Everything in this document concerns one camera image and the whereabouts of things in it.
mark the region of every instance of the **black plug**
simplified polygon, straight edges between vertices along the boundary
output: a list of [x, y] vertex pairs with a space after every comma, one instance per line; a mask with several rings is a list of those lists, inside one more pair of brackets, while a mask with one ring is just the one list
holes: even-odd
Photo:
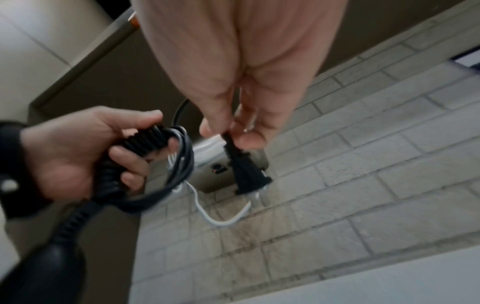
[[236, 195], [261, 190], [272, 182], [272, 179], [252, 162], [249, 153], [245, 153], [235, 146], [230, 134], [223, 134], [223, 139], [226, 141], [223, 148], [230, 159], [229, 165], [232, 167], [238, 186], [238, 190], [235, 191]]

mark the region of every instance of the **black sleeve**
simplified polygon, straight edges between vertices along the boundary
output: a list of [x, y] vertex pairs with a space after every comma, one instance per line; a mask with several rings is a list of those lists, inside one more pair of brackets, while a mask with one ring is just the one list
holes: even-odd
[[41, 195], [25, 163], [20, 141], [24, 127], [0, 122], [0, 203], [7, 219], [33, 215], [51, 203]]

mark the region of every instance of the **coiled black cord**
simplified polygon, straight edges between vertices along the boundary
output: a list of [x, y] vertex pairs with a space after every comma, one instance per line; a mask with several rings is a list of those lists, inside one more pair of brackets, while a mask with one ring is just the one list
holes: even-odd
[[52, 236], [54, 242], [75, 242], [79, 232], [88, 221], [99, 213], [105, 205], [112, 205], [126, 213], [139, 213], [156, 205], [167, 197], [174, 188], [185, 181], [194, 169], [194, 152], [192, 142], [186, 130], [178, 126], [178, 119], [189, 100], [184, 100], [178, 107], [172, 120], [172, 127], [155, 125], [146, 130], [139, 130], [128, 137], [121, 145], [138, 156], [145, 157], [153, 151], [168, 146], [170, 138], [178, 140], [178, 152], [173, 167], [168, 174], [165, 186], [153, 193], [140, 197], [128, 198], [128, 188], [122, 183], [120, 175], [126, 169], [105, 156], [97, 164], [93, 180], [92, 199], [78, 207]]

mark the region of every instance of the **white wire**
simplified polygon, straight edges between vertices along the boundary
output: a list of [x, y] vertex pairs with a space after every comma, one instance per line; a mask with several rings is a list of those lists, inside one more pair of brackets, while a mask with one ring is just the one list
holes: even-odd
[[[176, 154], [171, 154], [168, 156], [168, 163], [170, 164], [170, 166], [173, 166], [173, 164], [175, 163], [175, 159], [176, 159], [177, 155]], [[199, 193], [197, 192], [197, 189], [195, 187], [192, 186], [192, 184], [190, 184], [189, 182], [187, 181], [184, 181], [184, 183], [186, 183], [193, 191], [193, 194], [195, 195], [195, 205], [197, 207], [197, 209], [200, 211], [200, 213], [203, 215], [203, 217], [210, 223], [210, 224], [213, 224], [215, 226], [222, 226], [222, 227], [225, 227], [225, 226], [230, 226], [230, 225], [233, 225], [235, 224], [236, 222], [238, 222], [242, 217], [244, 217], [246, 215], [246, 213], [250, 210], [250, 208], [252, 207], [252, 203], [250, 201], [248, 201], [248, 203], [245, 205], [245, 207], [242, 208], [242, 210], [240, 210], [239, 213], [237, 213], [234, 217], [232, 217], [231, 219], [227, 220], [227, 221], [217, 221], [217, 220], [214, 220], [213, 218], [210, 217], [210, 215], [205, 211], [205, 209], [200, 205], [199, 203]], [[178, 187], [176, 187], [175, 189], [172, 190], [173, 193], [178, 193], [182, 190], [182, 185], [183, 184], [180, 184]]]

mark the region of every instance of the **hand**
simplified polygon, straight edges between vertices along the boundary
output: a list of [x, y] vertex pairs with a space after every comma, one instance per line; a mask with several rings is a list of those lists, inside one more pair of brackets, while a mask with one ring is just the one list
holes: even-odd
[[[132, 190], [142, 188], [149, 174], [146, 160], [111, 145], [162, 121], [160, 111], [139, 112], [96, 107], [47, 121], [21, 132], [27, 165], [42, 194], [49, 199], [90, 197], [94, 164], [108, 150], [110, 158], [128, 171], [121, 181]], [[177, 150], [171, 139], [168, 149], [151, 157], [166, 157]]]
[[[263, 148], [280, 132], [324, 61], [347, 0], [132, 0], [156, 58], [235, 145]], [[241, 88], [235, 117], [231, 99]], [[253, 129], [244, 132], [254, 120]]]

